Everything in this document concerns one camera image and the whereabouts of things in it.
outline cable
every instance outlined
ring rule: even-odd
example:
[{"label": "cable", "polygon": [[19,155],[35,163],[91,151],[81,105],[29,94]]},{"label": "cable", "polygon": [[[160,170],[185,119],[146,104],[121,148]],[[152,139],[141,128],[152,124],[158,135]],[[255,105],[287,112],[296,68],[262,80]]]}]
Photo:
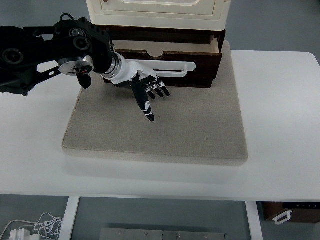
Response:
[{"label": "cable", "polygon": [[25,220],[12,220],[11,222],[9,222],[7,224],[7,226],[4,228],[1,236],[0,236],[0,240],[2,239],[2,237],[5,235],[5,232],[7,230],[7,228],[12,224],[12,223],[15,223],[15,222],[19,222],[19,223],[25,223],[25,224],[37,224],[36,222],[33,222],[33,221],[25,221]]},{"label": "cable", "polygon": [[[49,221],[44,221],[41,222],[41,219],[43,218],[44,215],[49,215],[52,219]],[[7,228],[10,226],[10,224],[14,223],[14,222],[21,222],[21,223],[27,223],[30,225],[22,225],[20,226],[17,231],[19,232],[19,230],[21,228],[25,228],[25,227],[32,227],[35,231],[38,232],[38,234],[45,239],[48,240],[57,240],[59,235],[60,235],[60,231],[61,231],[61,226],[63,223],[63,218],[62,217],[55,217],[52,216],[50,213],[45,212],[44,214],[41,215],[40,219],[38,220],[38,222],[33,222],[33,221],[25,221],[25,220],[12,220],[11,222],[8,223],[8,225],[4,228],[3,233],[0,236],[0,240],[2,239],[3,235],[5,234],[5,231],[7,230]]]},{"label": "cable", "polygon": [[68,16],[69,18],[71,18],[71,20],[75,20],[73,16],[71,16],[69,13],[63,13],[61,16],[60,16],[60,22],[62,21],[62,18],[64,16]]}]

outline wooden drawer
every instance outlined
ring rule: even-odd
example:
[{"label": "wooden drawer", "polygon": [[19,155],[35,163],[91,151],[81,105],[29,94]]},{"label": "wooden drawer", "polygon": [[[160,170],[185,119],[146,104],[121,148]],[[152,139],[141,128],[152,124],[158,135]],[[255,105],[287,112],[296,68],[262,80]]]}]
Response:
[{"label": "wooden drawer", "polygon": [[193,62],[185,77],[163,77],[171,87],[210,88],[220,66],[226,32],[101,25],[126,59]]}]

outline gray floor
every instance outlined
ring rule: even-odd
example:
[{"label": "gray floor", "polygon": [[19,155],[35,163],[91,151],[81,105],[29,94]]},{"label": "gray floor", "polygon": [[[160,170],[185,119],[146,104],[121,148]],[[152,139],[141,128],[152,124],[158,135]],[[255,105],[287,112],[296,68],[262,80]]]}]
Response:
[{"label": "gray floor", "polygon": [[[85,0],[0,0],[0,3],[0,26],[52,26],[62,13],[70,13],[75,19],[89,19]],[[226,31],[226,40],[230,42],[232,50],[310,52],[320,62],[319,0],[233,0]],[[0,232],[13,219],[35,221],[40,214],[52,208],[55,209],[52,214],[54,211],[62,214],[66,207],[66,199],[49,197],[44,200],[35,196],[13,196],[12,199],[0,195]],[[96,209],[99,209],[99,205],[105,205],[99,201],[96,204]],[[231,211],[228,205],[226,203],[221,208]],[[159,211],[157,205],[154,208],[154,211]],[[193,208],[190,208],[190,212],[197,215]],[[118,219],[119,222],[121,220],[122,223],[129,222],[124,215]],[[190,221],[193,220],[200,221],[201,216]],[[169,222],[170,225],[179,223],[177,219]],[[319,224],[285,223],[275,226],[272,222],[261,221],[261,227],[265,240],[320,239]],[[74,234],[80,232],[81,229],[76,226]]]}]

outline white cable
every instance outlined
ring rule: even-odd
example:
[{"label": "white cable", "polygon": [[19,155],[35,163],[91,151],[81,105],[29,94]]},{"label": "white cable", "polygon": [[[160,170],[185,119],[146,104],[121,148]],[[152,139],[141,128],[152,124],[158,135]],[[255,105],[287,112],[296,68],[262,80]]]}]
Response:
[{"label": "white cable", "polygon": [[[41,219],[43,218],[44,215],[49,215],[52,219],[49,221],[45,221],[45,222],[41,222]],[[32,221],[24,221],[24,220],[13,220],[11,222],[9,222],[9,224],[5,227],[2,235],[0,236],[0,240],[2,239],[3,235],[5,234],[5,231],[7,230],[7,228],[9,227],[10,224],[14,223],[14,222],[21,222],[21,223],[27,223],[27,224],[31,224],[31,225],[23,225],[20,226],[18,228],[18,232],[21,228],[23,227],[31,227],[34,226],[33,229],[35,231],[38,232],[38,234],[45,239],[48,240],[57,240],[59,235],[60,235],[60,231],[61,231],[61,226],[62,226],[62,222],[63,222],[63,218],[62,217],[55,217],[52,216],[50,213],[45,212],[44,214],[41,215],[40,219],[38,222],[32,222]]]},{"label": "white cable", "polygon": [[2,237],[5,235],[5,232],[7,230],[7,228],[12,224],[12,223],[15,223],[15,222],[19,222],[19,223],[26,223],[26,224],[37,224],[36,222],[33,222],[33,221],[25,221],[25,220],[12,220],[11,222],[9,222],[7,224],[7,226],[4,228],[1,236],[0,236],[0,240],[2,239]]}]

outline beige mat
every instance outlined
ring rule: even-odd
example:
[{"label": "beige mat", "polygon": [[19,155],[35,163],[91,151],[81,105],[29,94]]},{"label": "beige mat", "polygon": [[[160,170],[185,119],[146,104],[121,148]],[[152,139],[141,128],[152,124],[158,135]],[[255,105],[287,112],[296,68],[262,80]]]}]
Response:
[{"label": "beige mat", "polygon": [[63,140],[73,156],[114,160],[234,166],[248,158],[230,45],[224,42],[210,89],[169,87],[150,99],[155,121],[139,109],[130,89],[99,75],[82,90]]}]

